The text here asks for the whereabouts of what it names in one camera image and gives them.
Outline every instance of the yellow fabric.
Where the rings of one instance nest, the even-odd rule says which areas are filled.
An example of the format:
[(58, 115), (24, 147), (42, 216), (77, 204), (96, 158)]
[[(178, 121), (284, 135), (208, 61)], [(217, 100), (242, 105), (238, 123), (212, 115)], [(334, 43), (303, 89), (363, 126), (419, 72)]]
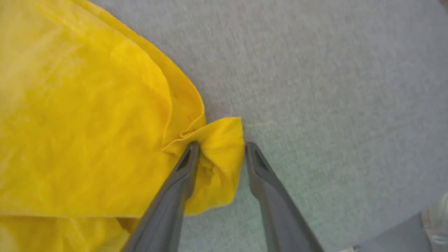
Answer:
[(233, 200), (240, 118), (84, 0), (0, 2), (0, 251), (118, 251), (191, 141), (186, 214)]

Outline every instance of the gray carpet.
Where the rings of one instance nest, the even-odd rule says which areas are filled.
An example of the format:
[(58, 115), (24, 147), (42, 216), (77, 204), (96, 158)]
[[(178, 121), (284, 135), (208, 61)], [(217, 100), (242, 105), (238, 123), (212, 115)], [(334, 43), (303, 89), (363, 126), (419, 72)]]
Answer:
[[(95, 0), (241, 116), (327, 251), (448, 191), (448, 14), (437, 0)], [(184, 252), (264, 250), (243, 170), (185, 220)]]

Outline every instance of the gray surface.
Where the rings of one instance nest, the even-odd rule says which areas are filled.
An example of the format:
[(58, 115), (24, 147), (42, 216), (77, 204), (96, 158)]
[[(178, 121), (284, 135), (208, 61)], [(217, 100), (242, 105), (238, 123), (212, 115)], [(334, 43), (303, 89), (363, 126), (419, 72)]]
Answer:
[[(448, 15), (436, 0), (95, 0), (195, 83), (209, 121), (241, 116), (328, 251), (448, 191)], [(185, 220), (181, 251), (258, 252), (235, 202)]]
[(431, 252), (420, 214), (363, 242), (360, 247), (364, 252)]

